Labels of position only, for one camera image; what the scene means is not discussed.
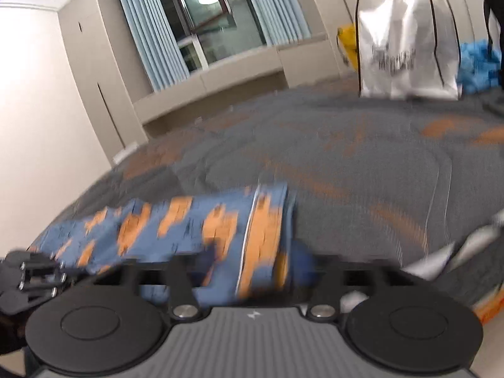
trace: white logo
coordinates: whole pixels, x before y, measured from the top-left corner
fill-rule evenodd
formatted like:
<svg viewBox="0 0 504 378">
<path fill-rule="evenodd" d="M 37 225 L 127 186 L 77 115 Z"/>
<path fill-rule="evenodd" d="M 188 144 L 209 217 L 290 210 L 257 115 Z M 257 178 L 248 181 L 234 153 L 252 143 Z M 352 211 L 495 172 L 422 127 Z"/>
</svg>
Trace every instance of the white logo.
<svg viewBox="0 0 504 378">
<path fill-rule="evenodd" d="M 250 314 L 247 314 L 247 317 L 250 317 L 252 319 L 255 319 L 258 315 L 262 315 L 260 312 L 257 312 L 254 310 L 254 312 L 251 312 Z"/>
</svg>

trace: window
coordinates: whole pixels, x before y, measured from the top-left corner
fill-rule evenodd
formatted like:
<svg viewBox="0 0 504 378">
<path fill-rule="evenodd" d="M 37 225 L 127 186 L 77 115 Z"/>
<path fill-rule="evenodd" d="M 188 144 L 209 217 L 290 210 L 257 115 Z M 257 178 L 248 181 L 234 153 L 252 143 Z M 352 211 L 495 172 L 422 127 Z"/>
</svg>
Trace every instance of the window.
<svg viewBox="0 0 504 378">
<path fill-rule="evenodd" d="M 264 45 L 250 0 L 161 0 L 190 72 Z"/>
</svg>

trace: cabinet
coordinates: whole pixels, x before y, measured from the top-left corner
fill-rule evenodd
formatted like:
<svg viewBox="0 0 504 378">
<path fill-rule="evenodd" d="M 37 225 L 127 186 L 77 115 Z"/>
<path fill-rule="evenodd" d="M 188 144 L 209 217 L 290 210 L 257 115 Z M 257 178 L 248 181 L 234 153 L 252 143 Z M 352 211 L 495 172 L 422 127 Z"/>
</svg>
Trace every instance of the cabinet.
<svg viewBox="0 0 504 378">
<path fill-rule="evenodd" d="M 66 54 L 89 120 L 112 160 L 147 136 L 119 72 L 97 0 L 72 0 L 59 12 Z"/>
</svg>

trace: cabinet handle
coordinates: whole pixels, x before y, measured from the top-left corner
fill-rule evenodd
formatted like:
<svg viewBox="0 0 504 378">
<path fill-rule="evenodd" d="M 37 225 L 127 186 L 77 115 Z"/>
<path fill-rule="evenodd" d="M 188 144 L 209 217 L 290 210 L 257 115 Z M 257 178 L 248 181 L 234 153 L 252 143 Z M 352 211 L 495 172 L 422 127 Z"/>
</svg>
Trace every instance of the cabinet handle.
<svg viewBox="0 0 504 378">
<path fill-rule="evenodd" d="M 115 132 L 117 133 L 117 136 L 119 136 L 119 140 L 121 141 L 121 145 L 123 145 L 123 149 L 125 149 L 126 145 L 124 144 L 123 138 L 121 138 L 121 135 L 119 134 L 117 126 L 115 125 L 115 122 L 114 122 L 114 118 L 112 118 L 112 114 L 110 113 L 110 109 L 108 108 L 107 101 L 105 100 L 105 97 L 103 96 L 103 92 L 101 91 L 100 84 L 96 83 L 96 85 L 98 86 L 98 90 L 100 91 L 100 95 L 103 100 L 103 104 L 105 105 L 105 109 L 107 110 L 108 115 L 110 117 L 110 120 L 112 121 L 112 125 L 114 125 Z"/>
</svg>

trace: gray bedsheet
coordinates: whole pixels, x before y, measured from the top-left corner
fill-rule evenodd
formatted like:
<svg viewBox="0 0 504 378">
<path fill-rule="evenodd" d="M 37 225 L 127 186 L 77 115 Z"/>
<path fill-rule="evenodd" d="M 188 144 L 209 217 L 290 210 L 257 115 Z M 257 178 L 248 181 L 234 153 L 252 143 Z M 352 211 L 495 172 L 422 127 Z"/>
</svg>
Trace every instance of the gray bedsheet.
<svg viewBox="0 0 504 378">
<path fill-rule="evenodd" d="M 504 121 L 481 106 L 492 95 L 452 103 L 309 88 L 271 94 L 150 141 L 57 220 L 131 198 L 157 202 L 281 181 L 296 194 L 295 237 L 313 250 L 405 266 L 504 208 Z M 472 285 L 470 272 L 490 274 L 498 254 L 480 256 L 438 286 L 477 301 L 504 275 L 494 263 L 486 285 Z"/>
</svg>

